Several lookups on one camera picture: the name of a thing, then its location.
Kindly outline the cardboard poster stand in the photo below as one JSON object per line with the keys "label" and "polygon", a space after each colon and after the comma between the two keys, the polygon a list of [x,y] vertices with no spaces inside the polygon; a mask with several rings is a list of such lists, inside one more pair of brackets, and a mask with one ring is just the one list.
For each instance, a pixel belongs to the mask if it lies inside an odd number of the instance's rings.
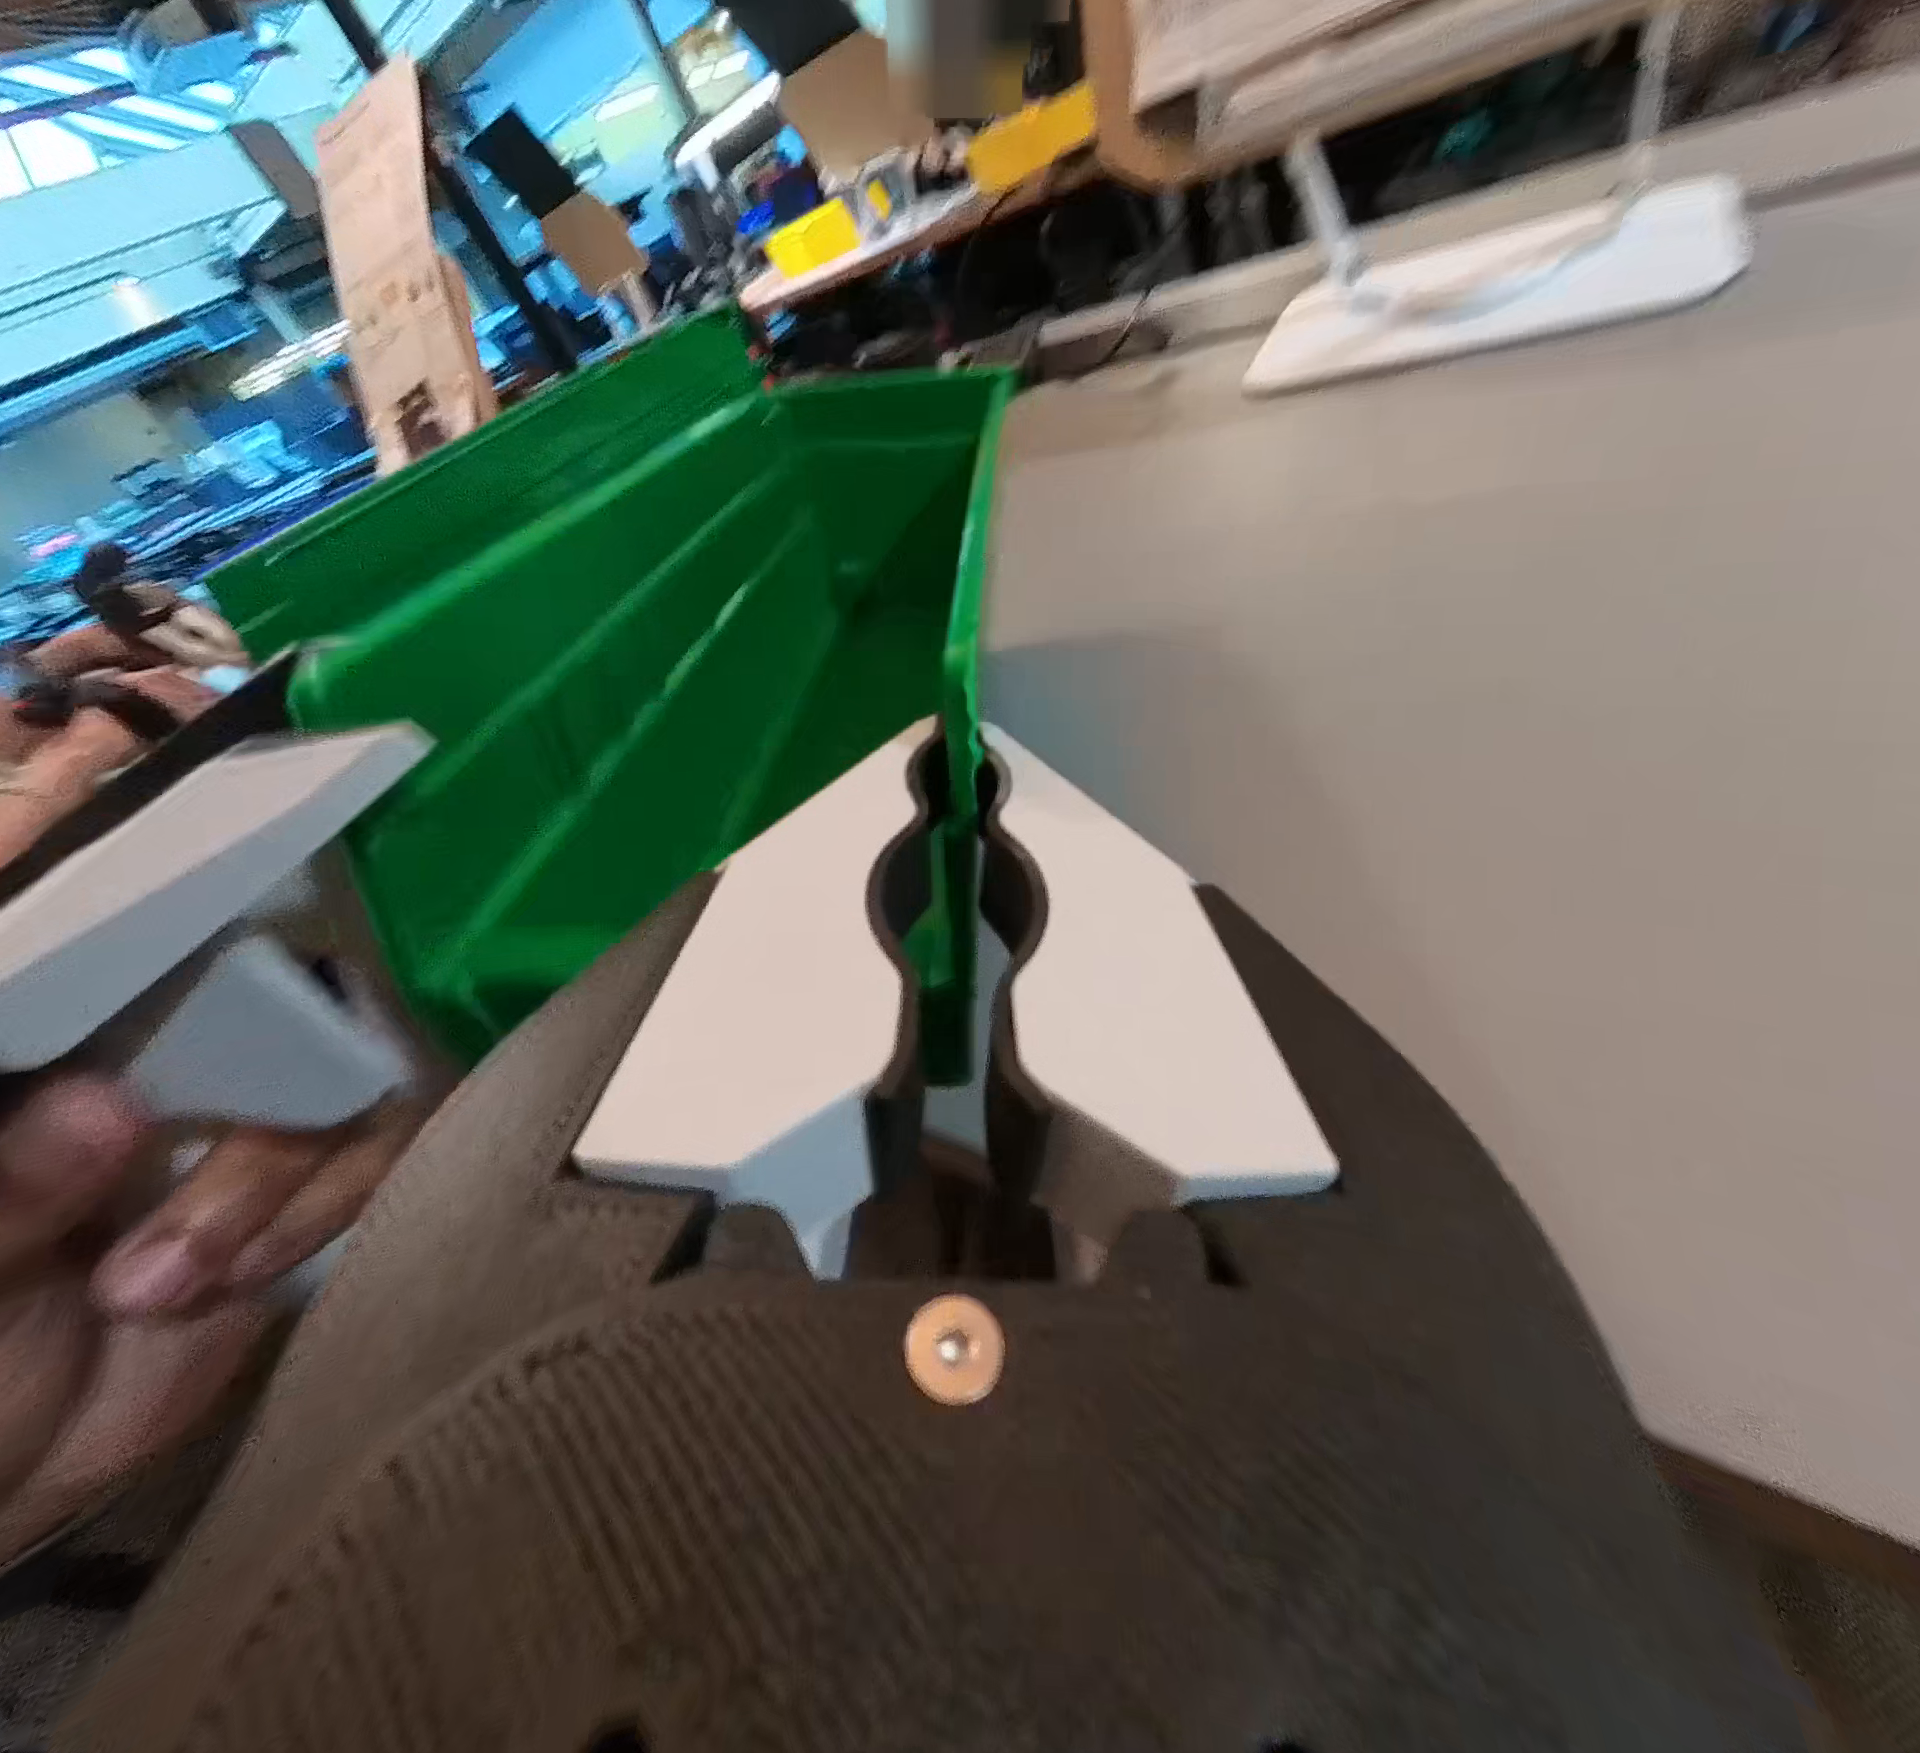
{"label": "cardboard poster stand", "polygon": [[[1288,300],[1242,377],[1245,393],[1297,393],[1356,377],[1511,350],[1712,300],[1751,265],[1733,173],[1655,186],[1655,87],[1685,0],[1619,0],[1539,36],[1511,36],[1449,70],[1426,64],[1371,95],[1307,110],[1277,72],[1136,113],[1129,0],[1080,0],[1080,44],[1098,106],[1095,151],[1114,177],[1157,189],[1280,157],[1323,273]],[[1368,261],[1326,168],[1326,138],[1511,70],[1616,19],[1645,19],[1625,127],[1625,163],[1595,204]]]}
{"label": "cardboard poster stand", "polygon": [[372,72],[313,151],[328,278],[383,478],[496,417],[469,283],[430,223],[417,63]]}

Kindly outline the yellow plastic bin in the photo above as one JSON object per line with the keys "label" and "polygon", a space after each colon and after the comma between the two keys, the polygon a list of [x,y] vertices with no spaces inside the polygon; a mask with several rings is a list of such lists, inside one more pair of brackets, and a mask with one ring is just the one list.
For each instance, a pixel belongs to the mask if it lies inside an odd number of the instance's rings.
{"label": "yellow plastic bin", "polygon": [[972,132],[967,180],[979,195],[1005,195],[1095,144],[1098,106],[1091,81],[1076,81]]}
{"label": "yellow plastic bin", "polygon": [[767,265],[797,282],[862,249],[866,228],[846,200],[828,200],[762,235]]}

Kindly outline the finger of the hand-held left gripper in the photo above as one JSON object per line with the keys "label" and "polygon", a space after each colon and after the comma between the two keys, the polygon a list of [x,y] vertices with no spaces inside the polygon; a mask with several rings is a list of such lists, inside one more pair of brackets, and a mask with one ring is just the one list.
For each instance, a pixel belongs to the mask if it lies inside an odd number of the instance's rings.
{"label": "finger of the hand-held left gripper", "polygon": [[250,736],[2,902],[2,1073],[49,1068],[398,787],[414,721]]}

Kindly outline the grey desk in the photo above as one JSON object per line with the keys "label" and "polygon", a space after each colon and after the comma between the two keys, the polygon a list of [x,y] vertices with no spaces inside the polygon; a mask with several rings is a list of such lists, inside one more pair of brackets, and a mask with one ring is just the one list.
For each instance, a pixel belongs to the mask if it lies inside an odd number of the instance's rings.
{"label": "grey desk", "polygon": [[1297,253],[1025,391],[985,711],[1443,1091],[1670,1447],[1915,1541],[1915,70],[1666,140],[1701,307],[1256,402]]}

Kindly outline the wooden background desk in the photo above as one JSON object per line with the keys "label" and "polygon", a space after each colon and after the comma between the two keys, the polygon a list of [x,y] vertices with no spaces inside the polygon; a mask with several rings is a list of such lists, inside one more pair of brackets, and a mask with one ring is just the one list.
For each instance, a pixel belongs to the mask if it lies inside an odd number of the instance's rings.
{"label": "wooden background desk", "polygon": [[945,253],[966,246],[975,232],[1001,225],[1024,213],[1054,204],[1072,191],[1098,180],[1104,172],[1091,151],[1076,151],[1054,160],[1039,173],[1016,180],[1005,191],[979,195],[975,189],[958,189],[940,202],[925,202],[908,213],[904,228],[878,232],[821,268],[797,278],[782,278],[778,268],[762,268],[737,291],[737,306],[752,322],[767,322],[805,300],[842,291],[854,282],[878,278],[899,265],[921,261],[926,253]]}

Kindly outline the person's left hand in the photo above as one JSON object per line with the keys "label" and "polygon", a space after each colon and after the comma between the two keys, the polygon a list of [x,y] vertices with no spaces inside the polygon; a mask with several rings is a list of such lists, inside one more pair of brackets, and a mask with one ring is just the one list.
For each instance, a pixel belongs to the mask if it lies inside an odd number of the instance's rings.
{"label": "person's left hand", "polygon": [[2,1568],[183,1445],[250,1366],[274,1292],[360,1221],[430,1107],[183,1141],[113,1074],[2,1089]]}

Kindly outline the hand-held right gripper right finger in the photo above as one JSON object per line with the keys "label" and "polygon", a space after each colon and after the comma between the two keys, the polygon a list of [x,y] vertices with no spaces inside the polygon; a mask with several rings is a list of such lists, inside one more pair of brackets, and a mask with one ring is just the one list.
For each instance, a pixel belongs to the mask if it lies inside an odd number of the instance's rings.
{"label": "hand-held right gripper right finger", "polygon": [[1334,1189],[1334,1149],[1199,879],[999,725],[983,747],[983,913],[1010,956],[996,1167],[1042,1211]]}

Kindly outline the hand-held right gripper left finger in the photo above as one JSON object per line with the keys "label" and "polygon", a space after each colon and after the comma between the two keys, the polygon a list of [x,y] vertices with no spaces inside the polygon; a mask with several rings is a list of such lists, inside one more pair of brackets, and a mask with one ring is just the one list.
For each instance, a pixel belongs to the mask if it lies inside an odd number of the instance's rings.
{"label": "hand-held right gripper left finger", "polygon": [[571,1146],[583,1177],[769,1210],[813,1276],[846,1275],[868,1110],[904,1091],[916,1126],[916,983],[876,876],[925,829],[935,736],[911,721],[722,863]]}

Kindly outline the green plastic bin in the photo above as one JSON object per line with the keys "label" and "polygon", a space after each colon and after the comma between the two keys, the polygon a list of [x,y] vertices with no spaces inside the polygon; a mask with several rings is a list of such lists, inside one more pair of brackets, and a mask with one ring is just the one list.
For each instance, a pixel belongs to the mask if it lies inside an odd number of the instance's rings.
{"label": "green plastic bin", "polygon": [[451,1062],[478,1066],[683,879],[921,721],[947,800],[908,948],[958,1062],[1016,388],[999,365],[748,391],[301,657],[301,733],[430,740],[347,856],[401,1004]]}
{"label": "green plastic bin", "polygon": [[210,572],[205,590],[253,661],[342,637],[756,393],[759,379],[752,324],[737,306],[680,318],[301,518]]}

